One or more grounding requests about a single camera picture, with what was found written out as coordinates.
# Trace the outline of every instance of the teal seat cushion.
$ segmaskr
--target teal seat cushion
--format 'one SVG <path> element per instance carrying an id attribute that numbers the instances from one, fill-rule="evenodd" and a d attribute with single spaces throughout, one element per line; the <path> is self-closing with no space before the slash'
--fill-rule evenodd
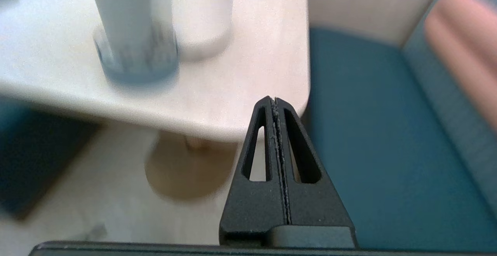
<path id="1" fill-rule="evenodd" d="M 311 29 L 309 134 L 363 249 L 497 251 L 497 222 L 399 49 Z"/>

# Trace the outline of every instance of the wall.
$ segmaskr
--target wall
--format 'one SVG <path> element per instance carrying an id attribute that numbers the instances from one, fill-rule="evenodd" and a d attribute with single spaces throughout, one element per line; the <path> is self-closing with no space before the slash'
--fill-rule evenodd
<path id="1" fill-rule="evenodd" d="M 311 26 L 354 31 L 401 45 L 431 0 L 309 0 Z"/>

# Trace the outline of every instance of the clip jaw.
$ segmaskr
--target clip jaw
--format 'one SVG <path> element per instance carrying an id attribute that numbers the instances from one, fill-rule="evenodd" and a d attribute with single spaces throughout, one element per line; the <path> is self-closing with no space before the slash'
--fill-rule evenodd
<path id="1" fill-rule="evenodd" d="M 264 127 L 266 180 L 250 181 Z M 293 107 L 254 107 L 219 224 L 221 245 L 355 249 L 355 228 Z M 295 164 L 292 164 L 292 151 Z"/>

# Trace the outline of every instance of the white table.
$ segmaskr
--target white table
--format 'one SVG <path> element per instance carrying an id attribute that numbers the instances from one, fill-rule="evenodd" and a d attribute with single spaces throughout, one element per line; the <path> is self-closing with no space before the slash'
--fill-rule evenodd
<path id="1" fill-rule="evenodd" d="M 234 0 L 229 47 L 146 90 L 107 81 L 99 24 L 94 0 L 0 2 L 0 95 L 224 142 L 243 139 L 266 95 L 307 105 L 307 0 Z"/>

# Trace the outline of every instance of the pink object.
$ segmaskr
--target pink object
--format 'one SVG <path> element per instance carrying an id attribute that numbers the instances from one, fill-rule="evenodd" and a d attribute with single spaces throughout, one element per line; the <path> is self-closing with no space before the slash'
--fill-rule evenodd
<path id="1" fill-rule="evenodd" d="M 497 15 L 479 0 L 439 0 L 426 39 L 497 132 Z"/>

